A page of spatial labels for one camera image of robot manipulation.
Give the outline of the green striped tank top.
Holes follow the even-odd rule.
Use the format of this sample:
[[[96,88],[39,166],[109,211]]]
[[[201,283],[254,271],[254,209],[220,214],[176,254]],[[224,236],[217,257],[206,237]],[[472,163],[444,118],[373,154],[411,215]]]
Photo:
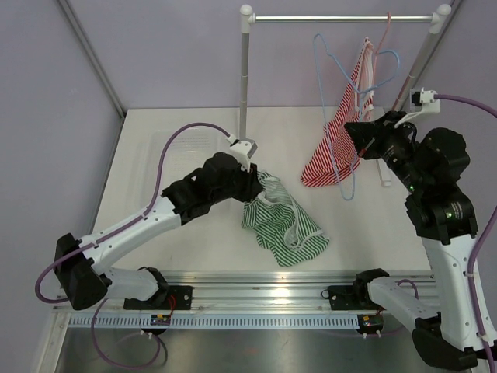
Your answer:
[[[255,233],[258,245],[269,250],[280,267],[313,260],[326,251],[330,238],[281,180],[267,171],[257,177],[262,192],[244,205],[241,225]]]

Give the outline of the blue wire hanger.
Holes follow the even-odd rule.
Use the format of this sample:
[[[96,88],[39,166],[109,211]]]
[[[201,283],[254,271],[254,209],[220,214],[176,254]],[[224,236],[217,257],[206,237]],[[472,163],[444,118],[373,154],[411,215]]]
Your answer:
[[[323,45],[325,47],[325,54],[328,57],[332,58],[332,60],[335,62],[335,64],[339,68],[340,72],[342,73],[342,75],[346,78],[346,81],[352,86],[353,91],[359,95],[359,98],[360,98],[360,101],[359,101],[359,104],[360,104],[360,111],[359,111],[360,118],[363,118],[363,113],[364,113],[363,105],[366,102],[366,96],[368,94],[370,94],[370,97],[372,97],[373,93],[374,93],[374,91],[376,89],[379,89],[381,86],[389,83],[390,81],[394,80],[398,76],[398,73],[399,73],[399,70],[400,70],[400,67],[401,67],[401,58],[399,57],[397,51],[394,51],[392,49],[381,50],[380,51],[380,55],[382,55],[382,54],[392,54],[394,56],[394,58],[396,60],[395,73],[390,78],[387,78],[386,80],[377,83],[375,86],[373,86],[373,84],[372,84],[367,89],[360,90],[359,89],[359,84],[358,83],[353,83],[351,75],[349,75],[345,71],[345,69],[341,65],[339,59],[329,50],[329,46],[328,46],[328,44],[327,44],[324,36],[321,33],[316,33],[314,35],[314,37],[313,37],[313,40],[312,40],[313,57],[314,57],[314,60],[315,60],[315,71],[316,71],[316,77],[317,77],[317,80],[318,80],[318,91],[319,91],[319,96],[320,96],[320,99],[321,99],[321,111],[322,111],[322,114],[323,114],[323,121],[324,121],[323,122],[323,124],[324,124],[323,125],[323,129],[324,129],[324,134],[325,134],[325,141],[326,141],[326,144],[327,144],[327,148],[330,151],[330,160],[331,160],[331,163],[332,163],[332,171],[333,171],[333,173],[334,173],[334,175],[335,175],[335,177],[337,179],[338,187],[339,187],[339,191],[340,191],[341,197],[342,197],[342,199],[344,201],[351,201],[355,197],[355,191],[356,191],[356,174],[355,174],[353,166],[354,166],[355,162],[359,159],[359,156],[357,155],[356,152],[354,152],[353,160],[349,164],[349,171],[351,172],[351,175],[352,175],[352,188],[351,188],[350,195],[347,197],[345,189],[344,189],[344,187],[342,185],[342,179],[339,176],[339,168],[338,168],[337,161],[335,159],[334,151],[333,151],[333,148],[332,148],[332,144],[333,144],[332,132],[328,128],[328,121],[326,120],[325,95],[323,93],[323,85],[322,85],[322,79],[321,79],[321,66],[320,66],[319,59],[318,59],[318,38],[321,39],[321,41],[322,41],[322,43],[323,43]]]

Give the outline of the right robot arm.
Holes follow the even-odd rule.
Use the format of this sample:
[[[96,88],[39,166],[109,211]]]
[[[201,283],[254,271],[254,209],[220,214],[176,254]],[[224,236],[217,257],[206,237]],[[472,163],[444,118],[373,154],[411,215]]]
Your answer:
[[[356,275],[354,302],[390,312],[431,367],[465,371],[481,359],[494,364],[496,331],[476,278],[485,234],[457,184],[470,162],[463,136],[437,127],[417,141],[415,125],[396,111],[372,122],[349,122],[345,130],[361,158],[383,160],[405,186],[406,212],[426,251],[440,306],[407,295],[382,269]]]

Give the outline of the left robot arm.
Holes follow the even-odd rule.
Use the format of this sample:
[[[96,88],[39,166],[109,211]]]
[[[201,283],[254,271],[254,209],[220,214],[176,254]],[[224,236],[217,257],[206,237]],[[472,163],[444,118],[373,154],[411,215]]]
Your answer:
[[[215,204],[227,199],[248,203],[261,192],[256,164],[244,167],[232,155],[218,152],[165,188],[151,209],[97,235],[60,237],[54,274],[77,311],[105,298],[123,299],[126,309],[159,309],[171,294],[161,272],[153,267],[125,270],[114,263],[156,236],[208,214]]]

